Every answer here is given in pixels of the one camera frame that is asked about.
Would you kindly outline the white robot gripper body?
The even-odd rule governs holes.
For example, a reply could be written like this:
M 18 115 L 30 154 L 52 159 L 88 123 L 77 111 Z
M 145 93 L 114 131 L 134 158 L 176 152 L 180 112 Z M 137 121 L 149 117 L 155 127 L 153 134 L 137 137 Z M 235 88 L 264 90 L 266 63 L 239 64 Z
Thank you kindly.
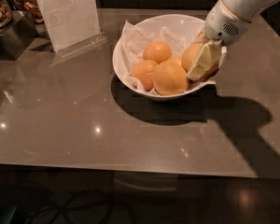
M 218 0 L 208 13 L 204 24 L 204 35 L 222 46 L 237 42 L 251 27 L 250 22 L 234 15 L 223 0 Z

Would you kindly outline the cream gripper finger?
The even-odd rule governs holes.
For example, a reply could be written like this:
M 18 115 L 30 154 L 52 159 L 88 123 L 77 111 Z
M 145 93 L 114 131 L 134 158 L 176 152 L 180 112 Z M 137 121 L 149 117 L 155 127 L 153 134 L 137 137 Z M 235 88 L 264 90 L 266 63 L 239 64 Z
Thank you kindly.
M 188 79 L 192 81 L 207 80 L 218 70 L 221 55 L 221 46 L 218 42 L 210 41 L 200 44 L 187 72 Z
M 205 44 L 209 41 L 209 38 L 205 35 L 204 30 L 201 30 L 194 38 L 194 44 Z

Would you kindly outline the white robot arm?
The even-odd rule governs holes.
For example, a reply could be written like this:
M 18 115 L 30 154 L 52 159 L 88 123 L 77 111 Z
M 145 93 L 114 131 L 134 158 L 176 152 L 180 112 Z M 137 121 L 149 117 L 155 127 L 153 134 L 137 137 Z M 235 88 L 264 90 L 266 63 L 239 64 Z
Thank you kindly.
M 202 31 L 194 42 L 199 45 L 187 77 L 203 80 L 218 63 L 222 48 L 237 42 L 263 10 L 280 0 L 218 0 L 209 11 Z

